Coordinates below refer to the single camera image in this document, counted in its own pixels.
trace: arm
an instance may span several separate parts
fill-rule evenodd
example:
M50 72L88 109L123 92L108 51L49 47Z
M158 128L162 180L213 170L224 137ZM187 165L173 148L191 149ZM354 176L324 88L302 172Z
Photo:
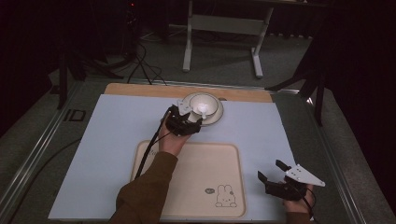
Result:
M148 170L136 180L125 185L117 197L117 211L110 223L158 223L172 173L177 164L177 155L189 139L175 136L166 129L160 130L160 152Z
M313 185L307 185L307 188L313 190ZM310 190L306 191L305 198L308 203L312 206L314 203L314 198L312 192ZM283 205L286 210L286 223L287 224L309 224L310 223L310 215L309 208L304 202L304 200L300 200L298 202L292 201L283 201Z

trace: brown sleeve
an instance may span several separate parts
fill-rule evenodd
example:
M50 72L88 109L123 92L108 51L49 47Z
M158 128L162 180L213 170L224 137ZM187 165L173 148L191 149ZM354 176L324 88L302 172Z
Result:
M158 152L148 170L121 188L110 223L158 223L177 157Z
M286 213L286 224L310 224L307 213Z

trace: wooden tray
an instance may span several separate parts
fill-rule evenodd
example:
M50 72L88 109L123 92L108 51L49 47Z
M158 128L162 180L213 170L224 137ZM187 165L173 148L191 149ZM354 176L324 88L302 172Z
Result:
M138 144L132 177L149 141ZM143 172L158 152L154 145ZM190 143L178 155L163 217L241 217L246 212L238 149L230 144Z

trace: hand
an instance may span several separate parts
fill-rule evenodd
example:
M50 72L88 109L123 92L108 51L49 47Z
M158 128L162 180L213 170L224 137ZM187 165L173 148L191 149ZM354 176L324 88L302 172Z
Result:
M313 185L306 185L306 187L310 190L314 189ZM314 203L314 196L312 195L312 192L307 190L305 198L308 201L309 205L312 207ZM303 199L301 199L298 202L283 200L283 205L285 206L286 212L297 212L297 213L307 213L307 214L310 213L310 209L308 208L308 206L306 205Z
M166 128L165 122L161 127L159 138L160 138L160 151L168 152L174 156L177 156L184 144L191 137L191 135L176 136Z

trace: table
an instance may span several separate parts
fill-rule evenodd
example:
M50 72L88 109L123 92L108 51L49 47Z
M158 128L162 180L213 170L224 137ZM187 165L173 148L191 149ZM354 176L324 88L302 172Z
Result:
M99 99L49 219L109 219L115 208L111 202L114 202L120 187L130 179L134 146L151 137L152 129L158 126L158 120L152 118L162 116L163 111L159 108L197 91L226 99L223 101L225 112L221 122L201 130L190 140L238 146L246 213L241 217L162 217L161 220L283 220L284 209L280 200L265 194L263 184L257 178L257 171L261 170L268 174L269 179L282 179L284 173L275 166L277 159L295 164L276 105L271 103L267 91L127 84L110 84Z
M262 65L260 61L259 52L262 47L265 34L269 22L271 20L274 7L286 6L286 7L317 7L325 8L328 4L311 4L306 1L296 0L251 0L245 1L248 4L260 4L268 6L263 14L265 15L263 20L250 20L242 18L227 18L218 17L212 15L199 15L194 14L192 5L193 0L189 1L189 17L187 20L187 44L184 53L183 71L189 72L191 67L191 53L192 53L192 30L205 30L214 32L234 33L242 35L256 35L259 40L255 48L251 49L251 57L254 65L254 71L257 78L263 77Z

